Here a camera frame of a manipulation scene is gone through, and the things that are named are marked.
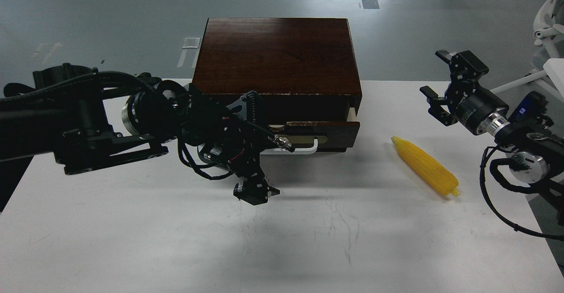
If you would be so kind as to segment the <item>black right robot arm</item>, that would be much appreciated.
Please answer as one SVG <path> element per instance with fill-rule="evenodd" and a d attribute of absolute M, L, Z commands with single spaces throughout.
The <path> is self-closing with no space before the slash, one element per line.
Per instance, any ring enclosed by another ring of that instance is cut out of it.
<path fill-rule="evenodd" d="M 420 88 L 429 104 L 428 112 L 444 126 L 461 123 L 471 134 L 489 133 L 495 146 L 482 154 L 479 185 L 492 212 L 514 231 L 562 241 L 562 235 L 532 231 L 501 215 L 488 195 L 486 171 L 501 187 L 520 194 L 537 194 L 557 211 L 563 225 L 563 184 L 554 177 L 563 173 L 563 138 L 550 131 L 554 124 L 546 114 L 547 100 L 532 91 L 509 115 L 509 106 L 479 79 L 489 71 L 471 51 L 450 53 L 437 50 L 435 55 L 449 66 L 450 84 L 444 96 L 429 86 Z"/>

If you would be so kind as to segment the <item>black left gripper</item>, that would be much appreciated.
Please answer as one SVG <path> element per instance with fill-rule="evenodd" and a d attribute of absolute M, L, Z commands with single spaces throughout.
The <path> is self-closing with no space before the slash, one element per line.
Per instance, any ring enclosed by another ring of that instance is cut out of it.
<path fill-rule="evenodd" d="M 287 138 L 267 129 L 264 104 L 258 92 L 250 91 L 230 105 L 220 104 L 200 90 L 189 91 L 189 144 L 199 148 L 201 164 L 189 159 L 197 174 L 212 179 L 205 168 L 219 167 L 235 175 L 233 196 L 251 205 L 268 202 L 281 193 L 266 181 L 260 166 L 260 153 L 268 148 L 291 151 Z"/>

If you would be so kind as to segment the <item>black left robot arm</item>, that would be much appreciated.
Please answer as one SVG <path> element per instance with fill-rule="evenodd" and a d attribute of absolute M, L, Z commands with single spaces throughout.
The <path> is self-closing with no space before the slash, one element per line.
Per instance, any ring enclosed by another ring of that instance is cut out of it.
<path fill-rule="evenodd" d="M 236 175 L 234 196 L 258 205 L 279 194 L 260 153 L 295 151 L 268 130 L 254 91 L 224 105 L 192 83 L 69 63 L 33 78 L 35 87 L 6 84 L 1 98 L 1 209 L 40 154 L 52 153 L 70 176 L 166 155 L 176 140 L 182 164 L 209 180 Z"/>

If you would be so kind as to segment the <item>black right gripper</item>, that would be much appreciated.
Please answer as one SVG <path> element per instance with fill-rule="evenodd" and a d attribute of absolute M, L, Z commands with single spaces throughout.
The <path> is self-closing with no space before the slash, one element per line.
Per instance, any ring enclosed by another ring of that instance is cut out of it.
<path fill-rule="evenodd" d="M 490 69 L 475 54 L 469 50 L 455 53 L 437 50 L 435 56 L 449 66 L 451 84 L 445 97 L 439 97 L 429 86 L 423 86 L 419 91 L 429 104 L 427 112 L 442 125 L 453 126 L 460 122 L 471 134 L 479 136 L 481 124 L 490 114 L 496 111 L 506 114 L 509 106 L 478 84 Z M 443 108 L 446 105 L 450 113 Z"/>

